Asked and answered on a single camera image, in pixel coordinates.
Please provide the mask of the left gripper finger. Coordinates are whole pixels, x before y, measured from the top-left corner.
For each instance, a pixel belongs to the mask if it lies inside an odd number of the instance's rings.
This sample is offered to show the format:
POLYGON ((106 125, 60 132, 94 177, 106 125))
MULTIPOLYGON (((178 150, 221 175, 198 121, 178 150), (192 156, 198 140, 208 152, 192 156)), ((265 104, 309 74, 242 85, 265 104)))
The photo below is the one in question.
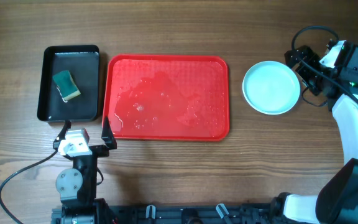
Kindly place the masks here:
POLYGON ((66 133, 70 128, 71 128, 71 121, 65 120, 65 124, 63 125, 62 130, 59 132, 59 134, 57 135, 57 137, 55 138, 55 140, 53 142, 54 149, 58 149, 60 143, 63 140, 65 140, 66 133))
POLYGON ((117 142, 112 133, 109 118, 107 116, 104 117, 101 139, 109 150, 117 149, 117 142))

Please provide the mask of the green yellow sponge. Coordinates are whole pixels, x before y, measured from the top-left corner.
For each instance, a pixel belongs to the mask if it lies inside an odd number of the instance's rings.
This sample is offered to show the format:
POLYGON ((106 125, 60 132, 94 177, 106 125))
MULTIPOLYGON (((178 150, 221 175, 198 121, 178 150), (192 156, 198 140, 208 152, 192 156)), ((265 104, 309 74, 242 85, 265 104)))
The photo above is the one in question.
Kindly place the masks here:
POLYGON ((80 90, 68 70, 56 73, 52 79, 65 103, 81 95, 80 90))

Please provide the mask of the light blue plate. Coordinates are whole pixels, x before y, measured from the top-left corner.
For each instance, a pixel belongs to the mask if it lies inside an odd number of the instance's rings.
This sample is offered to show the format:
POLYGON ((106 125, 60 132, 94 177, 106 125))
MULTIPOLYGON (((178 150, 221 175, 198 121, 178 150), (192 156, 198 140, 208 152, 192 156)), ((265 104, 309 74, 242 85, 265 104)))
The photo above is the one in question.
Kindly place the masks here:
POLYGON ((300 82, 292 69, 276 61, 259 62, 246 72, 242 93, 256 111, 278 115, 290 111, 300 97, 300 82))

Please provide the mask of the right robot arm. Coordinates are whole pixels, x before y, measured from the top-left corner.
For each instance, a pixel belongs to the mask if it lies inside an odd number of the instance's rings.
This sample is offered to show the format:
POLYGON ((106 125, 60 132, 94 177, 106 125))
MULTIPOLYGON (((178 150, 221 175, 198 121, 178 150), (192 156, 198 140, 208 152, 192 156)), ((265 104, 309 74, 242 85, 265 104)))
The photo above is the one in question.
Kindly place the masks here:
POLYGON ((358 45, 330 41, 323 58, 307 45, 285 53, 307 89, 322 93, 337 122, 344 167, 317 196, 281 193, 268 210, 269 223, 358 223, 358 45))

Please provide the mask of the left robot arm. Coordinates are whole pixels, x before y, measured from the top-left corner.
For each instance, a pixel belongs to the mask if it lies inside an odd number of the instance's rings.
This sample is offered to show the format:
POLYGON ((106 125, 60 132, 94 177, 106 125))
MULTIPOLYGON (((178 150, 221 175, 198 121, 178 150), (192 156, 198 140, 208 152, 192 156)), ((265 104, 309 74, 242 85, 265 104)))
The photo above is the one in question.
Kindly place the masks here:
POLYGON ((52 210, 52 223, 118 222, 105 199, 96 197, 97 186, 101 184, 97 181, 97 176, 102 176, 98 168, 98 158, 108 157, 110 150, 117 148, 108 118, 103 119, 101 139, 104 144, 90 146, 86 129, 72 130, 71 122, 65 121, 53 142, 53 148, 72 161, 73 167, 61 171, 57 176, 55 186, 60 194, 62 207, 52 210))

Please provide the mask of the red plastic tray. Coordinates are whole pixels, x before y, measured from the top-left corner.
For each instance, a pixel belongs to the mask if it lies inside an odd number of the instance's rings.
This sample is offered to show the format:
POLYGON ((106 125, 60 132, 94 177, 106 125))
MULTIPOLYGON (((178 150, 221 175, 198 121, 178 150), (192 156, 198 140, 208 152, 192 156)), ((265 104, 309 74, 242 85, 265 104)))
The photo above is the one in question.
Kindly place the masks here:
POLYGON ((230 130, 228 65, 207 55, 117 55, 103 119, 118 139, 220 141, 230 130))

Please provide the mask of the black rectangular tray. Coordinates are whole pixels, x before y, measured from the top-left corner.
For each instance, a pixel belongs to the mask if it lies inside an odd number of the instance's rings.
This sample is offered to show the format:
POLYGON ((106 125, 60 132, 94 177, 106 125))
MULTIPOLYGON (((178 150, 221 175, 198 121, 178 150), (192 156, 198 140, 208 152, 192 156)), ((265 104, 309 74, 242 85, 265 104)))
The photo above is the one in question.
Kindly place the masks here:
POLYGON ((37 117, 41 121, 92 121, 99 107, 99 48, 96 45, 50 46, 44 51, 37 117), (65 102, 53 76, 69 71, 80 95, 65 102))

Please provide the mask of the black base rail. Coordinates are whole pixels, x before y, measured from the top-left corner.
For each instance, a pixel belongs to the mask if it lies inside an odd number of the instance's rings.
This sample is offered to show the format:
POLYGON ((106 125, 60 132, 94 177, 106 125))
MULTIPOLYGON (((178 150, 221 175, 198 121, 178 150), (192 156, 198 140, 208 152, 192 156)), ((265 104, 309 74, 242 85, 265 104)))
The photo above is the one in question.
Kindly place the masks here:
POLYGON ((155 205, 109 206, 104 199, 97 199, 84 208, 53 209, 52 223, 294 223, 286 218, 277 203, 243 203, 227 206, 179 206, 155 205))

